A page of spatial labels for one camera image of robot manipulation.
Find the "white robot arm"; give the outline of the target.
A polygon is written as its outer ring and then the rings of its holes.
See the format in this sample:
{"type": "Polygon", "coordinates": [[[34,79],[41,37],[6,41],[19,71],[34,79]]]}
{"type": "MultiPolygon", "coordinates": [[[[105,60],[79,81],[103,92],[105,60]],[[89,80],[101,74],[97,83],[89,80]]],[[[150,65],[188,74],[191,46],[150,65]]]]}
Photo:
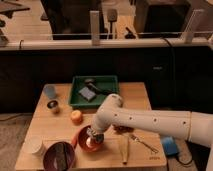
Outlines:
{"type": "Polygon", "coordinates": [[[213,114],[190,111],[133,110],[122,106],[117,94],[108,95],[92,118],[88,130],[92,138],[104,134],[111,125],[125,126],[213,146],[213,114]]]}

